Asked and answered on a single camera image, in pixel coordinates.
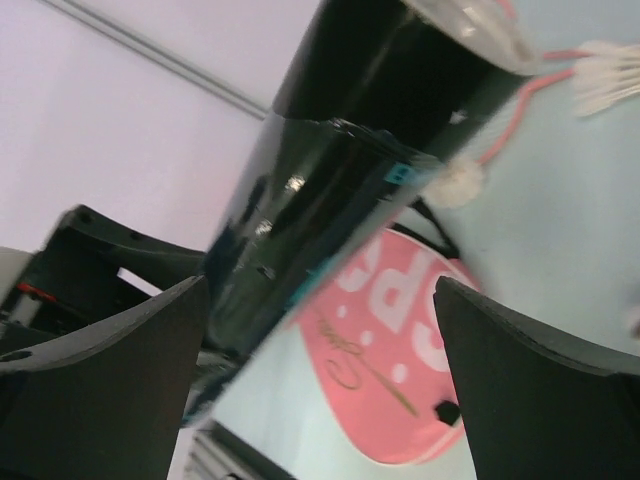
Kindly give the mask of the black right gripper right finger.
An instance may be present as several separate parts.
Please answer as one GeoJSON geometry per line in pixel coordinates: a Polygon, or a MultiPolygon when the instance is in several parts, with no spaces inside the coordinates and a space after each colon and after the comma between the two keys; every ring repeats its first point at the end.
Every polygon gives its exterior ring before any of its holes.
{"type": "Polygon", "coordinates": [[[434,304],[478,478],[638,478],[637,356],[448,277],[434,304]]]}

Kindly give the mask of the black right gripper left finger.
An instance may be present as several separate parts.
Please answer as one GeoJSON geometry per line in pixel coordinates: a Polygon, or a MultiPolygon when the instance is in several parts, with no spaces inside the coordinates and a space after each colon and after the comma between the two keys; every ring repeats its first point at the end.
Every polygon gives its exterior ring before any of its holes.
{"type": "Polygon", "coordinates": [[[1,357],[4,479],[164,479],[208,309],[191,277],[1,357]]]}

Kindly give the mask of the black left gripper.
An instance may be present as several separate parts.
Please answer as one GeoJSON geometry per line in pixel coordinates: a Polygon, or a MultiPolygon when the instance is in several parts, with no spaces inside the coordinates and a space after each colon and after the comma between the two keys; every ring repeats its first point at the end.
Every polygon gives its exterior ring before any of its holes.
{"type": "Polygon", "coordinates": [[[203,257],[76,206],[8,281],[1,295],[1,347],[27,350],[64,336],[109,345],[133,332],[126,320],[147,316],[143,305],[151,298],[120,271],[166,291],[193,276],[203,257]]]}

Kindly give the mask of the white shuttlecock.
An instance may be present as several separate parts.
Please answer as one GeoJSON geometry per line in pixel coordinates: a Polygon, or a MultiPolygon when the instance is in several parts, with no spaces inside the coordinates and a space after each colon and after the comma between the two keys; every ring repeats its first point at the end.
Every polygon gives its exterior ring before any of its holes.
{"type": "Polygon", "coordinates": [[[574,113],[587,117],[639,94],[639,45],[590,40],[573,66],[574,113]]]}
{"type": "Polygon", "coordinates": [[[441,208],[459,208],[474,200],[483,190],[484,169],[464,157],[449,163],[425,188],[425,198],[441,208]]]}

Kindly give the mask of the black shuttlecock tube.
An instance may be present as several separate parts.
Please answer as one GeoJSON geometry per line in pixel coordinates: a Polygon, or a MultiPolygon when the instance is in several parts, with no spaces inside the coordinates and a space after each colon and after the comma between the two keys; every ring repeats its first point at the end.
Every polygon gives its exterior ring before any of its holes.
{"type": "Polygon", "coordinates": [[[537,70],[494,1],[324,1],[200,265],[205,417],[252,354],[387,225],[537,70]]]}

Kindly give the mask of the pink badminton racket upper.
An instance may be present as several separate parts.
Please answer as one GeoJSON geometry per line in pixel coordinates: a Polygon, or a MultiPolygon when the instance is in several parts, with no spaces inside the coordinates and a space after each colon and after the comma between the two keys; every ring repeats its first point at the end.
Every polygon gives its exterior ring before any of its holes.
{"type": "MultiPolygon", "coordinates": [[[[495,0],[494,3],[500,8],[505,17],[508,18],[512,23],[517,22],[517,13],[510,1],[495,0]]],[[[542,58],[544,60],[560,61],[577,58],[580,55],[581,52],[575,49],[562,49],[543,52],[542,58]]]]}

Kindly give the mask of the pink racket bag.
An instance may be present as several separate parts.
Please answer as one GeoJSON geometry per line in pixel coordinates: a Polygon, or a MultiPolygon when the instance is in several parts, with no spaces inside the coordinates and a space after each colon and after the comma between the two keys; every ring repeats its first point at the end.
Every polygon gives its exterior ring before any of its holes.
{"type": "Polygon", "coordinates": [[[433,301],[442,276],[476,285],[460,260],[386,229],[294,321],[340,427],[375,462],[430,461],[464,432],[433,301]]]}

